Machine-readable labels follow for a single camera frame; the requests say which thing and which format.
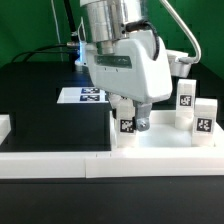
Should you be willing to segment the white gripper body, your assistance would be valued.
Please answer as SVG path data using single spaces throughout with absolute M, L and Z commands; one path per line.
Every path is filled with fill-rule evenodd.
M 113 55 L 99 55 L 95 44 L 86 45 L 87 65 L 95 87 L 142 103 L 166 100 L 172 92 L 168 57 L 162 39 L 153 60 L 151 31 L 132 32 L 115 42 Z

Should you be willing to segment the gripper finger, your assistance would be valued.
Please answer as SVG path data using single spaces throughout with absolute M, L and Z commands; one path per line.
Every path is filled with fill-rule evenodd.
M 113 94 L 113 93 L 110 93 L 109 94 L 109 102 L 111 104 L 111 107 L 113 109 L 116 109 L 118 104 L 123 100 L 123 98 L 120 96 L 120 95 L 117 95 L 117 94 Z
M 150 112 L 152 110 L 151 103 L 135 102 L 135 125 L 140 132 L 147 131 L 150 128 Z

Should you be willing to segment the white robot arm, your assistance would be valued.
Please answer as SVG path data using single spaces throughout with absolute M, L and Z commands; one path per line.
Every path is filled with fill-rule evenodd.
M 80 0 L 79 39 L 94 86 L 133 101 L 135 127 L 150 127 L 152 104 L 170 98 L 172 80 L 163 40 L 144 0 Z

